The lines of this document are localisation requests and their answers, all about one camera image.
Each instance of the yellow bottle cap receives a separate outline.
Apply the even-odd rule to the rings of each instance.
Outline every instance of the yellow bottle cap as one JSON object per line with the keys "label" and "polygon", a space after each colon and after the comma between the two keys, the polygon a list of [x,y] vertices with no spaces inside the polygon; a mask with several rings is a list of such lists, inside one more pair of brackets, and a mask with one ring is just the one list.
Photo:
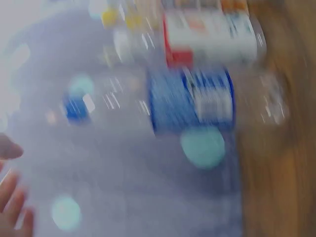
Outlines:
{"label": "yellow bottle cap", "polygon": [[129,15],[126,16],[125,23],[129,29],[133,30],[142,26],[143,18],[139,14]]}
{"label": "yellow bottle cap", "polygon": [[101,13],[101,20],[104,27],[113,26],[118,20],[118,10],[110,8]]}

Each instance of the hand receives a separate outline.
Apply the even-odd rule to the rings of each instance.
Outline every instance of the hand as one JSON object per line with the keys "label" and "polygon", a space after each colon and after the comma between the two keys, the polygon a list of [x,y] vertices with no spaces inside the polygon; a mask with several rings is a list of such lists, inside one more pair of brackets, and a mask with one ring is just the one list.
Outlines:
{"label": "hand", "polygon": [[[23,149],[0,133],[0,159],[12,159],[22,156]],[[0,160],[0,172],[4,161]],[[9,171],[0,183],[0,237],[33,237],[34,212],[24,208],[26,190],[18,187],[19,175]],[[15,229],[16,222],[24,212],[22,227]]]}
{"label": "hand", "polygon": [[0,159],[14,159],[23,155],[23,149],[0,133]]}
{"label": "hand", "polygon": [[[18,181],[19,175],[9,171],[0,183],[0,237],[33,237],[34,212],[24,208],[27,194],[24,188],[17,188]],[[25,213],[22,227],[16,230],[15,225],[21,212]]]}

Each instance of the wooden table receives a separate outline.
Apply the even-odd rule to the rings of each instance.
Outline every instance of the wooden table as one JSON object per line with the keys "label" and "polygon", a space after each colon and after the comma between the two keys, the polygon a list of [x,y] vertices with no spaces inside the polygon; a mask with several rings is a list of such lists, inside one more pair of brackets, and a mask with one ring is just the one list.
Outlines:
{"label": "wooden table", "polygon": [[244,236],[315,237],[316,1],[253,0],[250,11],[267,38],[267,67],[286,76],[291,121],[287,139],[268,138],[280,149],[266,156],[247,146],[254,135],[239,137]]}

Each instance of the plastic water bottle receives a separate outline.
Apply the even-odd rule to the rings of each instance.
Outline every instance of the plastic water bottle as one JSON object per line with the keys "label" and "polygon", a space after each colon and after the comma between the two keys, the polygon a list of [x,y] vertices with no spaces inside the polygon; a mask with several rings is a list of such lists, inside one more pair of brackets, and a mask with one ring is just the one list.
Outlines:
{"label": "plastic water bottle", "polygon": [[252,130],[286,124],[283,78],[258,69],[174,69],[148,73],[154,131],[195,126]]}
{"label": "plastic water bottle", "polygon": [[246,13],[174,10],[165,14],[163,33],[116,29],[113,39],[104,49],[109,66],[243,65],[260,61],[267,50],[258,20]]}
{"label": "plastic water bottle", "polygon": [[104,27],[126,24],[129,28],[160,27],[162,4],[160,0],[91,0],[91,6],[100,11]]}

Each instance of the blue bottle cap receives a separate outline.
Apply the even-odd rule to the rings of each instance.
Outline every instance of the blue bottle cap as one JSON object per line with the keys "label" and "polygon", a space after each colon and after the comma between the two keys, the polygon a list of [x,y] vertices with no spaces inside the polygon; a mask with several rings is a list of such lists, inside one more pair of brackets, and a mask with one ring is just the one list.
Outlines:
{"label": "blue bottle cap", "polygon": [[64,106],[68,120],[83,121],[89,119],[89,112],[83,101],[83,95],[66,95],[64,98]]}

